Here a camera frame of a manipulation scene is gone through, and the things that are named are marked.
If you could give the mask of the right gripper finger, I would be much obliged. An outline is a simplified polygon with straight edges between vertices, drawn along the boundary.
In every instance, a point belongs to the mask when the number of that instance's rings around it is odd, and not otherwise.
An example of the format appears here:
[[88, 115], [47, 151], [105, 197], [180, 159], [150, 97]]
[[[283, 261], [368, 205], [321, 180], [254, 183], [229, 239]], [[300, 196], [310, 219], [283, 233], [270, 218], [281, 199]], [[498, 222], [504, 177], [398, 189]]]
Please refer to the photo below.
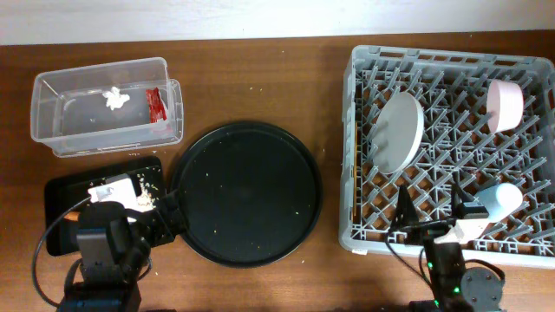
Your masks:
[[473, 197], [465, 193], [457, 183], [451, 186], [451, 206], [457, 206], [461, 203], [472, 202]]
[[398, 192], [395, 215], [392, 219], [390, 229], [399, 230], [403, 227], [414, 226], [419, 223], [419, 218], [413, 201], [405, 185], [401, 185]]

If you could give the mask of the peanut shells and rice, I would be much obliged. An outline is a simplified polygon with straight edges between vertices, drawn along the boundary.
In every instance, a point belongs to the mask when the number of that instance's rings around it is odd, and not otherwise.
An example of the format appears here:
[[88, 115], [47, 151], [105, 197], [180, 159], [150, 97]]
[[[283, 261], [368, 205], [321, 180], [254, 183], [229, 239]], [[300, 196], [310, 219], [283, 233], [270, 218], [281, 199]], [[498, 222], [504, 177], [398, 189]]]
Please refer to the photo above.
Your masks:
[[132, 173], [130, 175], [136, 195], [136, 211], [146, 212], [157, 207], [160, 201], [159, 182], [155, 176], [146, 173]]

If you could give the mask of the blue cup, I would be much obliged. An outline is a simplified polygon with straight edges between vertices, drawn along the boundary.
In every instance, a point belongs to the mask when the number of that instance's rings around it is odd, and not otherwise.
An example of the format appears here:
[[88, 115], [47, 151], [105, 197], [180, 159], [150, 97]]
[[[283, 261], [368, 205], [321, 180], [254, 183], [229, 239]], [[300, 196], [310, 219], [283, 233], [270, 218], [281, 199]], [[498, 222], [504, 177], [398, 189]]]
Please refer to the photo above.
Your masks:
[[480, 190], [475, 197], [486, 208], [487, 220], [490, 223], [497, 223], [508, 217], [523, 203], [522, 191], [510, 183], [502, 183]]

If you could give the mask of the grey plate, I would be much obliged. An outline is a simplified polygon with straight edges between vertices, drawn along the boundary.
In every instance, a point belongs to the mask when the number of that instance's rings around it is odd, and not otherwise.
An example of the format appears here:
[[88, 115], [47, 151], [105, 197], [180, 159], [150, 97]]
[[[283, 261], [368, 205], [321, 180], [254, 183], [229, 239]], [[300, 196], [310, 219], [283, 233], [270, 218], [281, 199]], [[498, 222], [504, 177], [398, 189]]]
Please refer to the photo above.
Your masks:
[[420, 102], [408, 92], [393, 95], [379, 113], [372, 161], [382, 174], [403, 171], [412, 162], [424, 132]]

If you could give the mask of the wooden chopstick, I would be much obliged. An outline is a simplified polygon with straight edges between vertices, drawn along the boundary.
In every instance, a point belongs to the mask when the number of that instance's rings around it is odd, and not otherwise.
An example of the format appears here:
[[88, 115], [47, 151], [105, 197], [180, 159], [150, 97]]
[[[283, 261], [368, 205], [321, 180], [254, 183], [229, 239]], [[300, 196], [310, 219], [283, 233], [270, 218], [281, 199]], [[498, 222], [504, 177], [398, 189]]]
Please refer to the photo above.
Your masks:
[[354, 166], [353, 166], [353, 205], [352, 205], [352, 212], [351, 212], [351, 217], [352, 217], [352, 221], [356, 221], [357, 218], [357, 212], [356, 212], [356, 198], [357, 198], [357, 158], [358, 158], [358, 132], [357, 132], [357, 123], [355, 121], [355, 125], [354, 125]]

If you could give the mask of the pink bowl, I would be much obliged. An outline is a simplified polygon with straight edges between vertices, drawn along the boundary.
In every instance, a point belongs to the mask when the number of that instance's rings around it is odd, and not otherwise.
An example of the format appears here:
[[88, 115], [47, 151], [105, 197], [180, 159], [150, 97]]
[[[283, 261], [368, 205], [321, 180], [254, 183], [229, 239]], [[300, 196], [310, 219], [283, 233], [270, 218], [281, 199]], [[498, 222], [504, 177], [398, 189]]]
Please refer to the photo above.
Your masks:
[[491, 81], [486, 95], [486, 112], [491, 115], [487, 125], [491, 133], [516, 128], [524, 112], [524, 95], [517, 83]]

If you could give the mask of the red snack wrapper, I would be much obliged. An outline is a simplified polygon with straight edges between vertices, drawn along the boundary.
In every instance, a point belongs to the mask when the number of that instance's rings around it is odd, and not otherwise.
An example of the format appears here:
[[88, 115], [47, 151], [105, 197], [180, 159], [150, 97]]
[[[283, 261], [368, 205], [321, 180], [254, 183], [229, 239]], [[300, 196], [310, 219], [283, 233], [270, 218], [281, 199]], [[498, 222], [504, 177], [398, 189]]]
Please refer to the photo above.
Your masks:
[[151, 123], [157, 123], [167, 119], [167, 113], [164, 102], [161, 98], [158, 88], [146, 90], [147, 104], [149, 108], [149, 120]]

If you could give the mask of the white tissue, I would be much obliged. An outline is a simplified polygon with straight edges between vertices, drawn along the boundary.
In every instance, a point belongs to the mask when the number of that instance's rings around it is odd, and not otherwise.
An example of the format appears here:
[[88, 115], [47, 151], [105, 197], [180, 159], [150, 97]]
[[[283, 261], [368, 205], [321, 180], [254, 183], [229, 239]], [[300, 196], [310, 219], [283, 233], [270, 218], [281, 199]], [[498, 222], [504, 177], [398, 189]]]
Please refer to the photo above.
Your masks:
[[106, 99], [106, 106], [111, 110], [122, 108], [130, 100], [130, 96], [122, 94], [117, 87], [111, 87], [109, 91], [103, 92], [102, 96]]

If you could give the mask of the orange carrot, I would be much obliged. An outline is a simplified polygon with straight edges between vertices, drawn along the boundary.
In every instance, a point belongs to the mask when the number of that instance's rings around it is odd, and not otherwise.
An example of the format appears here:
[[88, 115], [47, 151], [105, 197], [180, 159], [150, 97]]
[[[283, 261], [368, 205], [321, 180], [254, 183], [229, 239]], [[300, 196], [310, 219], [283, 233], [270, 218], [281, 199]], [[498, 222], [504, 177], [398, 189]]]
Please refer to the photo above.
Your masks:
[[79, 218], [80, 213], [78, 211], [69, 212], [64, 218], [68, 221], [76, 222]]

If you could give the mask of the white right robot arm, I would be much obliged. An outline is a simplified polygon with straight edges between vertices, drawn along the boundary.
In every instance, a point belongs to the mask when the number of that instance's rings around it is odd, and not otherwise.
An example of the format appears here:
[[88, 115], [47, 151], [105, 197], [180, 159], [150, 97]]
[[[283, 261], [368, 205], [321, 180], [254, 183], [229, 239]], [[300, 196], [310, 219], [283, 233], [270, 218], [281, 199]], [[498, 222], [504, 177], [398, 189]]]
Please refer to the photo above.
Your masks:
[[413, 272], [432, 290], [434, 298], [412, 301], [409, 311], [499, 311], [506, 276], [503, 270], [479, 259], [465, 259], [461, 243], [465, 234], [487, 221], [486, 207], [470, 199], [458, 185], [451, 187], [452, 215], [421, 221], [408, 192], [399, 189], [389, 233], [407, 234], [406, 244], [419, 244], [419, 268]]

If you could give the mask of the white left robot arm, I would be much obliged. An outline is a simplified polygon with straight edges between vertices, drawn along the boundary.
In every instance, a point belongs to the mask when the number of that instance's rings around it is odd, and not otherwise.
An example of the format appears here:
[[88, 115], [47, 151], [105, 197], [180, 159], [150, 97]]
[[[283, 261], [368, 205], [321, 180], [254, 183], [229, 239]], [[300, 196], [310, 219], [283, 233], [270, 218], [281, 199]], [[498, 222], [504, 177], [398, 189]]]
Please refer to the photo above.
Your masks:
[[59, 311], [137, 311], [139, 280], [152, 266], [151, 250], [174, 241], [188, 222], [170, 192], [150, 211], [121, 203], [92, 203], [77, 219], [76, 242], [81, 258], [69, 270]]

